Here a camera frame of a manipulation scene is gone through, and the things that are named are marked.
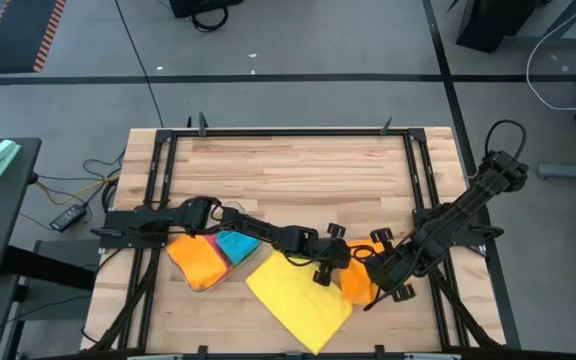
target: table leg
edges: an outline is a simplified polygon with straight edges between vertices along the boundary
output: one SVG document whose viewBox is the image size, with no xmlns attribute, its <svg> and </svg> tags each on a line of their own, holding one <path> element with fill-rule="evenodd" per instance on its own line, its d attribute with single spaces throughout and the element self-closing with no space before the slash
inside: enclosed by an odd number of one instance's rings
<svg viewBox="0 0 576 360">
<path fill-rule="evenodd" d="M 95 284 L 93 271 L 10 245 L 6 248 L 0 271 L 83 290 L 92 290 Z"/>
</svg>

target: blue cloth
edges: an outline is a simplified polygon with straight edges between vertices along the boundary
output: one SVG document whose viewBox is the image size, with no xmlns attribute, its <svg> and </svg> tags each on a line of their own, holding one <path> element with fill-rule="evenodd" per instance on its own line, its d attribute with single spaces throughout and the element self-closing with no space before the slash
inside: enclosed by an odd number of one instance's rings
<svg viewBox="0 0 576 360">
<path fill-rule="evenodd" d="M 221 251 L 226 254 L 233 265 L 239 264 L 260 243 L 261 241 L 236 231 L 222 231 L 217 234 L 217 245 L 219 245 Z"/>
</svg>

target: wooden table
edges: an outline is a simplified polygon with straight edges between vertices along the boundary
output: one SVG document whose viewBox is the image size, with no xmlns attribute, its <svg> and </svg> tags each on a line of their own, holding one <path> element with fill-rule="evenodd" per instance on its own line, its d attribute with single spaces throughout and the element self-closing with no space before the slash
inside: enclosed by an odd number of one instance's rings
<svg viewBox="0 0 576 360">
<path fill-rule="evenodd" d="M 114 202 L 117 210 L 142 204 L 155 131 L 130 133 Z M 426 135 L 441 200 L 454 200 L 465 183 L 452 132 L 426 128 Z M 415 152 L 423 174 L 417 147 Z M 165 154 L 164 149 L 160 172 Z M 248 214 L 280 226 L 298 224 L 325 233 L 329 222 L 339 223 L 348 228 L 349 239 L 365 239 L 370 231 L 386 226 L 401 238 L 413 228 L 414 201 L 403 141 L 392 137 L 183 138 L 175 161 L 170 206 L 197 195 L 215 196 L 237 201 Z M 422 188 L 428 206 L 425 179 Z M 199 345 L 208 345 L 211 353 L 308 352 L 244 282 L 269 252 L 270 246 L 264 244 L 225 282 L 202 293 L 190 290 L 162 252 L 147 352 L 196 353 Z M 503 343 L 484 259 L 464 248 L 453 248 L 452 255 L 463 302 L 491 337 Z M 124 249 L 97 277 L 85 330 L 93 338 L 101 336 L 124 304 L 132 259 L 133 250 Z M 428 280 L 414 279 L 413 286 L 417 297 L 412 300 L 386 300 L 369 312 L 355 306 L 322 352 L 373 352 L 375 344 L 385 345 L 386 351 L 439 350 Z M 445 299 L 444 306 L 456 345 L 452 311 Z M 133 346 L 140 309 L 133 316 L 129 341 Z M 90 345 L 83 340 L 82 347 Z"/>
</svg>

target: white cable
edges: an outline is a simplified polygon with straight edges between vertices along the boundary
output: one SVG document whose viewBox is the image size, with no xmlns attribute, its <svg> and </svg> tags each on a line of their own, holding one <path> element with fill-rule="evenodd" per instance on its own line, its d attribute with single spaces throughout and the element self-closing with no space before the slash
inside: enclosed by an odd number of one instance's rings
<svg viewBox="0 0 576 360">
<path fill-rule="evenodd" d="M 564 21 L 561 25 L 557 26 L 557 28 L 555 28 L 553 31 L 551 31 L 550 33 L 548 33 L 546 36 L 544 36 L 538 43 L 537 46 L 535 46 L 535 48 L 533 49 L 532 53 L 530 53 L 530 57 L 528 58 L 528 64 L 526 64 L 526 82 L 528 83 L 528 86 L 530 86 L 530 89 L 532 90 L 532 92 L 535 93 L 535 95 L 537 95 L 537 97 L 539 98 L 539 100 L 541 100 L 542 103 L 544 103 L 544 105 L 548 106 L 549 108 L 553 109 L 553 110 L 570 110 L 570 111 L 576 111 L 576 108 L 562 108 L 562 107 L 557 107 L 554 105 L 551 105 L 550 103 L 548 103 L 546 100 L 544 100 L 544 98 L 541 97 L 541 95 L 539 95 L 539 93 L 537 92 L 537 90 L 535 90 L 535 88 L 532 86 L 532 83 L 530 82 L 530 64 L 532 63 L 532 58 L 535 55 L 535 52 L 537 52 L 537 49 L 539 49 L 539 46 L 541 46 L 541 44 L 546 41 L 552 34 L 556 33 L 557 31 L 559 31 L 562 27 L 566 26 L 569 22 L 573 21 L 576 18 L 576 13 L 575 15 L 571 16 L 570 19 Z"/>
</svg>

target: gray floor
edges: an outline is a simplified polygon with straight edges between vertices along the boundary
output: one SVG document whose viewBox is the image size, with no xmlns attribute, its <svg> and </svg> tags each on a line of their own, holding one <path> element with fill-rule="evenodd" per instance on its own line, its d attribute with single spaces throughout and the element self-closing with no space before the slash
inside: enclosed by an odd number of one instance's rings
<svg viewBox="0 0 576 360">
<path fill-rule="evenodd" d="M 155 0 L 119 2 L 150 75 L 439 73 L 417 0 L 247 0 L 232 9 L 223 31 L 208 35 L 175 20 Z M 452 73 L 522 74 L 530 47 L 505 43 L 489 55 L 454 44 L 462 8 L 446 14 L 451 2 L 432 1 Z M 522 32 L 543 32 L 567 3 L 540 9 Z M 533 70 L 576 73 L 576 49 L 544 49 Z M 77 0 L 67 3 L 44 71 L 19 76 L 140 74 L 114 2 Z M 576 84 L 537 87 L 554 103 L 576 105 Z M 526 84 L 456 89 L 476 159 L 489 126 L 510 118 L 528 128 L 522 160 L 533 169 L 543 162 L 576 164 L 573 114 L 549 110 Z M 441 83 L 156 84 L 153 91 L 167 126 L 184 126 L 199 111 L 211 126 L 376 126 L 390 116 L 398 126 L 452 126 Z M 0 137 L 40 137 L 37 172 L 43 175 L 82 175 L 85 159 L 114 159 L 130 128 L 158 123 L 146 85 L 0 86 Z M 502 131 L 494 144 L 512 149 L 514 134 Z M 494 225 L 506 229 L 499 248 L 519 335 L 527 349 L 576 352 L 576 181 L 531 175 L 521 193 L 489 207 Z M 81 187 L 50 184 L 66 191 Z M 31 187 L 22 211 L 47 223 L 61 209 Z M 90 237 L 87 230 L 103 221 L 98 202 L 93 211 L 89 224 L 61 235 L 20 218 L 12 243 L 31 248 L 37 239 Z M 28 325 L 21 349 L 31 356 L 76 351 L 82 324 Z"/>
</svg>

